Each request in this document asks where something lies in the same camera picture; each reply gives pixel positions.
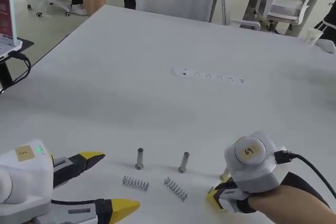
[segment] red screen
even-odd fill
[[[11,7],[9,0],[0,0],[0,34],[4,37],[13,38],[12,19],[10,17]]]

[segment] black cable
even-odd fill
[[[14,58],[14,59],[22,60],[25,63],[25,65],[27,66],[27,71],[25,72],[25,74],[22,77],[18,77],[17,79],[15,79],[9,87],[6,87],[1,92],[4,92],[6,89],[18,84],[19,82],[21,82],[24,79],[26,79],[27,76],[30,74],[30,71],[32,70],[31,61],[23,53],[17,52],[17,51],[11,51],[11,52],[8,53],[8,56],[11,57],[11,58]]]
[[[60,200],[51,200],[52,204],[55,205],[66,205],[66,206],[74,206],[74,205],[86,205],[86,204],[93,204],[95,200],[84,200],[84,201],[60,201]]]
[[[317,168],[311,162],[309,162],[306,158],[304,158],[303,156],[301,156],[299,154],[296,154],[296,153],[291,153],[290,157],[291,158],[298,158],[301,161],[303,161],[306,165],[308,165],[317,174],[317,176],[319,176],[319,178],[323,181],[323,183],[327,186],[327,188],[329,189],[331,194],[336,199],[336,192],[334,191],[332,186],[329,184],[329,182],[325,179],[325,177],[319,172],[319,170],[317,170]]]
[[[26,66],[27,66],[28,69],[27,69],[27,71],[26,71],[26,73],[25,73],[24,76],[22,76],[21,78],[17,78],[16,80],[14,80],[12,86],[13,86],[13,85],[16,85],[16,84],[18,84],[19,82],[21,82],[22,80],[26,79],[27,76],[30,74],[30,71],[32,70],[32,63],[31,63],[31,61],[28,59],[28,57],[26,57],[26,59],[24,59],[23,61],[24,61],[24,63],[26,64]]]

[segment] power strip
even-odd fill
[[[242,87],[246,86],[246,81],[243,78],[236,78],[231,75],[226,74],[216,74],[211,72],[201,72],[198,70],[193,70],[190,68],[177,68],[173,67],[172,74],[175,76],[181,77],[190,77],[190,78],[198,78],[198,79],[206,79],[220,82],[230,82],[231,84],[236,84]]]

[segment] cup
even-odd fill
[[[308,45],[314,45],[316,41],[321,37],[322,34],[323,34],[322,31],[317,30],[315,28],[310,28],[307,31],[306,38],[304,39],[304,41]]]

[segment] sticker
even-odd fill
[[[248,161],[253,157],[257,156],[260,152],[258,145],[251,144],[247,148],[242,149],[240,152],[240,156],[245,160]]]
[[[35,158],[35,154],[30,145],[21,146],[15,149],[19,162]]]

